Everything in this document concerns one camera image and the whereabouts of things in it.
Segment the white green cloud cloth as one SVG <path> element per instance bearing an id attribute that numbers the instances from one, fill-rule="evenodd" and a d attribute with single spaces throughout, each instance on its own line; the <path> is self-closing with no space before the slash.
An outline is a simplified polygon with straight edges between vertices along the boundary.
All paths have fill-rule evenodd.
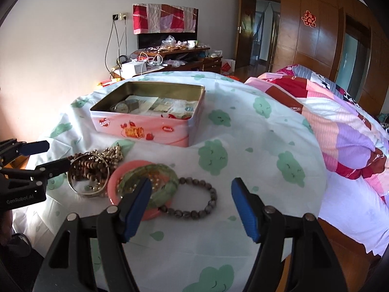
<path id="1" fill-rule="evenodd" d="M 327 187 L 326 168 L 308 121 L 269 95 L 214 73 L 155 73 L 144 82 L 195 84 L 205 88 L 202 115 L 189 147 L 158 144 L 154 133 L 136 138 L 126 118 L 118 137 L 97 132 L 90 108 L 113 87 L 77 98 L 51 133 L 48 152 L 28 168 L 59 158 L 122 147 L 125 161 L 169 166 L 180 177 L 211 184 L 218 199 L 203 219 L 160 216 L 143 221 L 125 245 L 141 291 L 241 291 L 258 246 L 245 233 L 231 196 L 239 177 L 281 213 L 317 214 Z"/>

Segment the silver wrist watch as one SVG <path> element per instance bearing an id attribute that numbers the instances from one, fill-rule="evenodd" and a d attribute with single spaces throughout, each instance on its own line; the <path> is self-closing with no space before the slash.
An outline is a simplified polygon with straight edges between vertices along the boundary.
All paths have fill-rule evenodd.
<path id="1" fill-rule="evenodd" d="M 113 113 L 130 113 L 139 108 L 139 101 L 130 99 L 113 104 L 109 109 Z"/>

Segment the pink patchwork quilt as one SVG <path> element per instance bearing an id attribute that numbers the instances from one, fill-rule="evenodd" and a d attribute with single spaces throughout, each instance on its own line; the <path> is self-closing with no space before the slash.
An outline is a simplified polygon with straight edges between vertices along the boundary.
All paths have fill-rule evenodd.
<path id="1" fill-rule="evenodd" d="M 379 196 L 388 195 L 388 134 L 345 93 L 336 94 L 325 80 L 297 76 L 292 67 L 250 77 L 246 84 L 303 116 L 327 170 L 361 177 Z"/>

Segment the paper leaflets in tin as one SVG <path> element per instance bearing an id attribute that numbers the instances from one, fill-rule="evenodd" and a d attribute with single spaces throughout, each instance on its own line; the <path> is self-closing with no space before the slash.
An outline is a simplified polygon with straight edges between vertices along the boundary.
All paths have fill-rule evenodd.
<path id="1" fill-rule="evenodd" d="M 163 117 L 172 119 L 189 119 L 193 116 L 198 101 L 188 101 L 155 96 L 128 96 L 125 100 L 138 100 L 139 108 L 130 114 Z"/>

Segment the white box appliance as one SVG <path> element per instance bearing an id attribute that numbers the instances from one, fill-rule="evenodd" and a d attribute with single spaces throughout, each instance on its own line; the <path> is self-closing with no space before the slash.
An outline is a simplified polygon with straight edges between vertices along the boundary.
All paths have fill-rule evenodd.
<path id="1" fill-rule="evenodd" d="M 125 78 L 132 78 L 136 75 L 143 74 L 146 70 L 146 63 L 143 61 L 132 61 L 121 65 L 121 74 Z"/>

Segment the wall power socket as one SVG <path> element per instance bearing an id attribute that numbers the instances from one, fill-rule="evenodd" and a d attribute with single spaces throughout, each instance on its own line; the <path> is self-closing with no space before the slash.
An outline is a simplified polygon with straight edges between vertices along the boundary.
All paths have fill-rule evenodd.
<path id="1" fill-rule="evenodd" d="M 127 20 L 127 17 L 128 17 L 127 13 L 117 13 L 117 14 L 112 15 L 113 21 Z"/>

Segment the pink bangle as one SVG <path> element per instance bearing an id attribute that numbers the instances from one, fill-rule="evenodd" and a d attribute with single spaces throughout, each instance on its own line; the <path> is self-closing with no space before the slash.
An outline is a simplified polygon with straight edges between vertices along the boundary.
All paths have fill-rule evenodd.
<path id="1" fill-rule="evenodd" d="M 152 162 L 148 162 L 146 160 L 134 160 L 127 162 L 123 165 L 121 165 L 119 168 L 117 168 L 111 177 L 108 180 L 107 184 L 107 195 L 113 205 L 118 205 L 120 200 L 122 199 L 120 196 L 117 195 L 117 185 L 119 181 L 121 180 L 122 176 L 125 175 L 128 171 L 132 169 L 136 169 L 137 167 L 143 166 L 143 165 L 148 165 L 148 164 L 154 164 Z M 163 206 L 169 207 L 171 204 L 172 199 L 164 204 Z M 143 220 L 149 220 L 149 219 L 154 219 L 161 215 L 162 212 L 158 209 L 151 209 L 148 210 L 146 209 L 146 212 L 143 215 Z"/>

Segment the wooden tv cabinet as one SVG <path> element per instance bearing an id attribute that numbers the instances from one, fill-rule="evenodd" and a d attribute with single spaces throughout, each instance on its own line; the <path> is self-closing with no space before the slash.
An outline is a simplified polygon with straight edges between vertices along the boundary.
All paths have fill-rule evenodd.
<path id="1" fill-rule="evenodd" d="M 211 55 L 209 47 L 195 47 L 192 49 L 162 49 L 160 51 L 139 49 L 127 57 L 128 61 L 124 62 L 124 59 L 123 56 L 118 58 L 120 65 L 112 68 L 110 74 L 113 78 L 124 80 L 153 72 L 170 71 L 221 73 L 222 56 Z M 125 64 L 138 62 L 142 64 L 141 69 L 145 69 L 145 71 L 130 73 L 123 70 Z"/>

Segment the wooden door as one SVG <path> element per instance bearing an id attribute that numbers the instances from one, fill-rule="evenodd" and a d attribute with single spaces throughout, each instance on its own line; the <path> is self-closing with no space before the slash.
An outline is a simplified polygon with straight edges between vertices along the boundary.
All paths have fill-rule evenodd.
<path id="1" fill-rule="evenodd" d="M 255 25 L 256 0 L 239 1 L 239 24 L 237 35 L 237 49 L 235 67 L 237 69 L 250 64 L 253 44 L 253 30 Z"/>

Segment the pink cookie tin box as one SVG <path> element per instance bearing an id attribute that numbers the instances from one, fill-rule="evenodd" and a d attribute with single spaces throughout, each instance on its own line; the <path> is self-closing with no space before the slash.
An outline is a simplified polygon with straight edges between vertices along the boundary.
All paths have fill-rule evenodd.
<path id="1" fill-rule="evenodd" d="M 127 81 L 90 108 L 96 130 L 117 137 L 189 147 L 203 112 L 198 84 Z"/>

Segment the green jade bangle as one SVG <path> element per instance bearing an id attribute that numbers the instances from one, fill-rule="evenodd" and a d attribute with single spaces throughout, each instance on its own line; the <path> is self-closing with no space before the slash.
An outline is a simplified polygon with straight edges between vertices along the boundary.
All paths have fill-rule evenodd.
<path id="1" fill-rule="evenodd" d="M 164 164 L 148 164 L 125 173 L 117 185 L 117 195 L 122 198 L 127 193 L 133 193 L 141 178 L 148 178 L 152 185 L 148 210 L 163 206 L 178 190 L 179 178 L 173 169 Z"/>

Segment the television with patchwork cover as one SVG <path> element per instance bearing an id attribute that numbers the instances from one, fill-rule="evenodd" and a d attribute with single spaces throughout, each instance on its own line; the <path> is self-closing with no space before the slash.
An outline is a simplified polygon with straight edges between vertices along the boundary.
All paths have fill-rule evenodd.
<path id="1" fill-rule="evenodd" d="M 168 36 L 176 41 L 196 40 L 198 9 L 168 4 L 133 5 L 133 33 L 139 49 L 160 46 Z"/>

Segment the wooden wardrobe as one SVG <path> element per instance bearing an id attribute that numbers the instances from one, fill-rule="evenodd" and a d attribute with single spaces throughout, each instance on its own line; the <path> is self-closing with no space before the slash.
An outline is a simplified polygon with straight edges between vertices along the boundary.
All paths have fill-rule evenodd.
<path id="1" fill-rule="evenodd" d="M 270 22 L 270 42 L 261 59 L 267 70 L 303 65 L 337 81 L 354 51 L 351 79 L 360 83 L 345 89 L 370 114 L 388 112 L 388 34 L 368 6 L 360 0 L 256 0 L 256 7 L 258 3 L 264 5 L 259 24 Z M 316 28 L 303 24 L 306 10 L 317 17 Z"/>

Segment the red yellow carton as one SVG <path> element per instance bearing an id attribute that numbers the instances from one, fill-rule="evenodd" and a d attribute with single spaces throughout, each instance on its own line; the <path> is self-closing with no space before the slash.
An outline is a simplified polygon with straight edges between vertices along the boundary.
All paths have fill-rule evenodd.
<path id="1" fill-rule="evenodd" d="M 107 87 L 107 86 L 110 86 L 112 84 L 115 84 L 117 82 L 121 81 L 120 78 L 110 78 L 109 80 L 105 80 L 105 81 L 101 81 L 98 86 L 101 86 L 101 87 Z"/>

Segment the red double happiness sticker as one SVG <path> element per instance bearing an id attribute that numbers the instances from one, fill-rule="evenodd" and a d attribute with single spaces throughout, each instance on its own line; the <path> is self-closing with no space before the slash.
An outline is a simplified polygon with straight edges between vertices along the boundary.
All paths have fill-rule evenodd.
<path id="1" fill-rule="evenodd" d="M 303 21 L 303 24 L 307 27 L 316 28 L 316 20 L 317 17 L 313 15 L 309 10 L 306 10 L 303 13 L 303 16 L 301 17 L 301 20 Z"/>

